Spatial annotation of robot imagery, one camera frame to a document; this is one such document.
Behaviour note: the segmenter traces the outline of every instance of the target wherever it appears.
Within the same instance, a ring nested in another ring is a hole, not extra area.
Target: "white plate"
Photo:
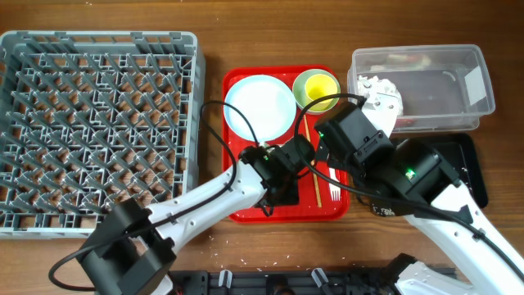
[[[261,143],[285,134],[295,120],[293,93],[281,80],[268,75],[252,75],[236,82],[229,89],[225,102],[244,114]],[[224,117],[236,135],[254,141],[238,113],[224,106]]]

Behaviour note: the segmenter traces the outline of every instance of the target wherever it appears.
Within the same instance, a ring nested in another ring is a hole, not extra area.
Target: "gray plastic rack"
[[[0,238],[86,237],[194,188],[205,72],[188,32],[0,37]]]

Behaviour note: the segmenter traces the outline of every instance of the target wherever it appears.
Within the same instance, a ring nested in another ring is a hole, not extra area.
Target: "red tray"
[[[225,100],[228,90],[239,80],[251,75],[270,75],[280,79],[290,89],[292,88],[295,78],[305,70],[322,69],[335,75],[331,69],[326,66],[312,65],[312,66],[272,66],[272,67],[254,67],[254,68],[237,68],[228,72],[222,83],[222,99]],[[299,115],[300,109],[297,107],[296,117]],[[306,115],[309,127],[309,135],[311,143],[316,148],[318,146],[318,134],[314,131],[314,123],[319,116]],[[245,147],[252,145],[243,138],[237,136],[228,127],[226,120],[222,120],[222,137],[229,148],[233,151],[233,155],[237,156]],[[268,144],[284,144],[293,136],[293,126],[281,137],[268,142]],[[300,124],[300,133],[305,135],[304,121]],[[222,151],[222,169],[226,170],[231,166],[231,159],[226,153],[225,149]],[[319,169],[325,175],[329,175],[328,165],[325,162],[317,164]],[[348,184],[348,174],[346,172],[337,171],[337,178],[343,183]],[[318,189],[322,199],[322,208],[317,206],[317,198],[315,195],[313,175],[307,174],[299,180],[298,190],[300,202],[296,206],[277,206],[274,209],[272,216],[267,217],[259,208],[250,208],[237,211],[229,217],[240,223],[282,223],[282,222],[303,222],[303,221],[327,221],[341,218],[350,207],[350,198],[347,191],[341,191],[341,200],[334,202],[331,199],[328,183],[318,178]]]

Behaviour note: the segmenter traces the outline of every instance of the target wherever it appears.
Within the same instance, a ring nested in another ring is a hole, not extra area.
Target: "yellow cup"
[[[312,75],[305,81],[305,101],[310,104],[313,100],[323,98],[326,95],[337,94],[338,87],[335,80],[325,74]],[[311,111],[324,111],[328,108],[332,99],[319,102],[310,108]]]

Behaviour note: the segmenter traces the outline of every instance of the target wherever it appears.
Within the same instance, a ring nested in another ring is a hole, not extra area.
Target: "round plate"
[[[302,74],[300,74],[298,77],[296,77],[295,82],[293,82],[293,95],[295,96],[296,105],[303,109],[307,103],[305,102],[305,81],[307,81],[312,75],[316,74],[325,74],[330,77],[332,77],[335,82],[337,83],[337,90],[338,93],[341,92],[341,85],[338,83],[337,78],[335,78],[334,75],[332,75],[330,72],[325,70],[319,70],[319,69],[312,69],[312,70],[306,70]],[[326,109],[323,111],[307,111],[308,114],[311,115],[320,115],[323,114],[326,111],[331,110],[338,102],[338,98],[333,98],[329,105],[327,105]]]
[[[225,102],[244,114],[259,142],[285,134],[295,120],[293,93],[281,80],[268,75],[252,75],[236,82],[229,89]],[[249,127],[238,113],[224,106],[224,117],[236,135],[253,141]]]

